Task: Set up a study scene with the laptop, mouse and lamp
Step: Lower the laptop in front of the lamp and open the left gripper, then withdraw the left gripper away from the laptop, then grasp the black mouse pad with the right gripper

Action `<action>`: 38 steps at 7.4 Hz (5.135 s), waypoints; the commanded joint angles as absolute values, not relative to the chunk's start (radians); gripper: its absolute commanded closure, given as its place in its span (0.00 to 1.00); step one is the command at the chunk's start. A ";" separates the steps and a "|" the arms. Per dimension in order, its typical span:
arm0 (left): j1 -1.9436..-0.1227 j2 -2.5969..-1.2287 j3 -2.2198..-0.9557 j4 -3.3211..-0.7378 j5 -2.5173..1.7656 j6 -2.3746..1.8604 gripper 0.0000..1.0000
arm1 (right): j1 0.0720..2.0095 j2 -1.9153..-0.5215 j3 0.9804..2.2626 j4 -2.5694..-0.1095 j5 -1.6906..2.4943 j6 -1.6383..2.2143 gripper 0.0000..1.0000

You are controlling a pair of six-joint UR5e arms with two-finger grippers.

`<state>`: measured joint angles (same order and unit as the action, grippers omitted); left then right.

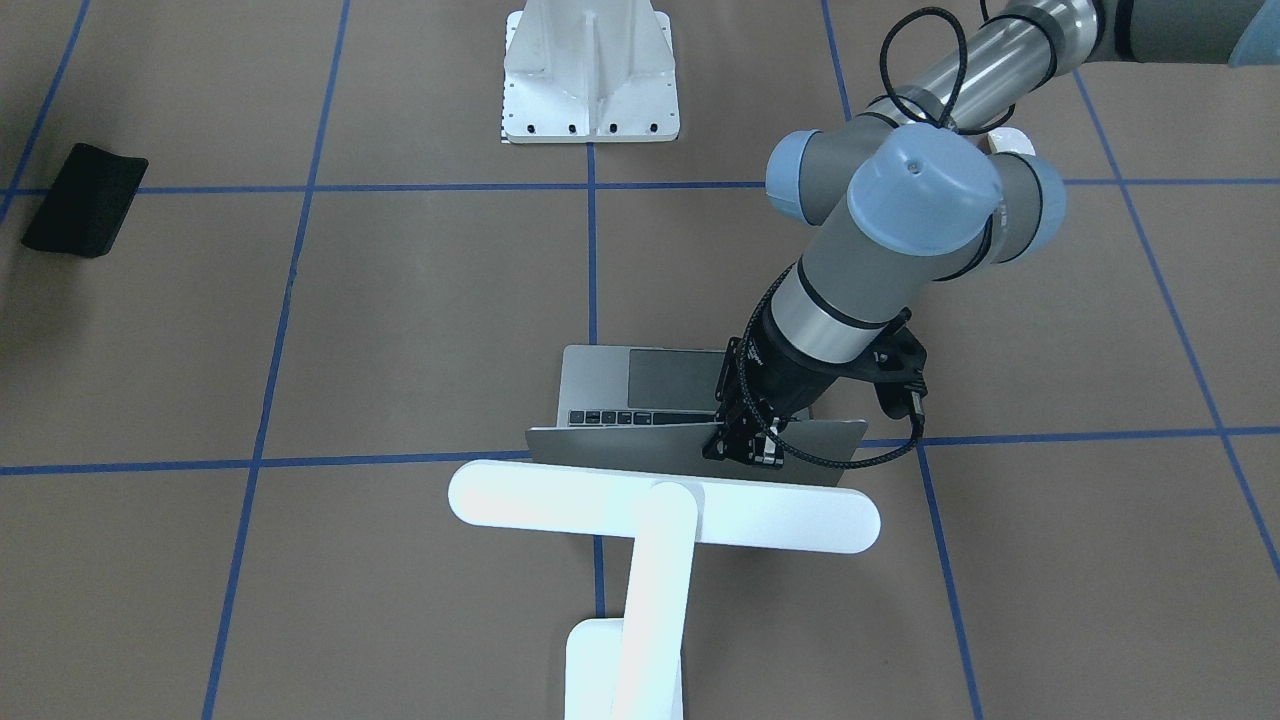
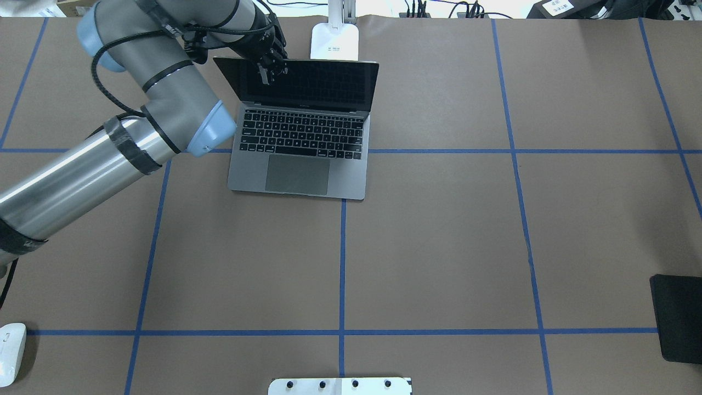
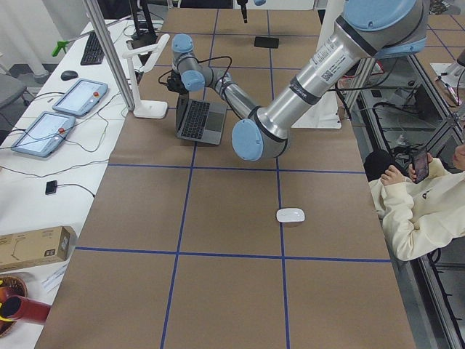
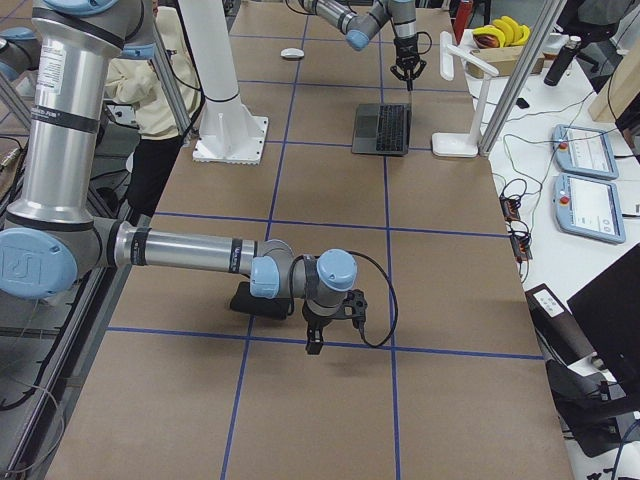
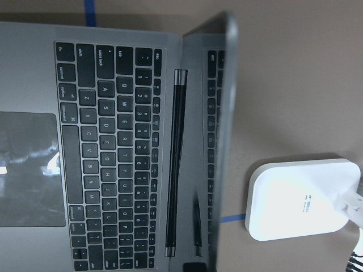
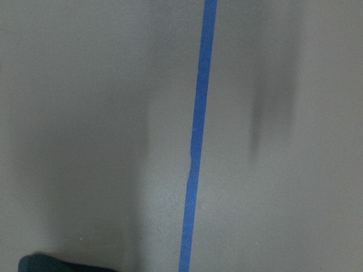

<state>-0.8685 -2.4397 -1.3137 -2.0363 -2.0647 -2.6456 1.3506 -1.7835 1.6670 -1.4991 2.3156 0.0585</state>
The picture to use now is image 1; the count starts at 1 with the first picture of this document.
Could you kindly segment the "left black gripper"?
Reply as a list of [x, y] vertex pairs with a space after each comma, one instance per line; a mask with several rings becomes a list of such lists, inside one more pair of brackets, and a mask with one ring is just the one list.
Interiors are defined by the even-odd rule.
[[701, 447], [707, 460], [781, 469], [781, 434], [817, 396], [817, 374], [756, 337], [732, 337], [716, 386], [716, 428]]

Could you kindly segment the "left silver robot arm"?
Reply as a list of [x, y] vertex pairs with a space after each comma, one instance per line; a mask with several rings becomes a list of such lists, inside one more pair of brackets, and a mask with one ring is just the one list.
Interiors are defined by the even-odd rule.
[[[1027, 256], [1066, 214], [1047, 161], [974, 140], [1092, 61], [1274, 65], [1277, 4], [1010, 1], [973, 36], [942, 8], [906, 14], [881, 45], [882, 95], [841, 129], [792, 132], [771, 154], [767, 196], [817, 236], [728, 342], [705, 459], [850, 470], [914, 450], [927, 387], [909, 304], [929, 283]], [[909, 419], [906, 443], [852, 461], [786, 439], [838, 378], [872, 383], [887, 416]]]

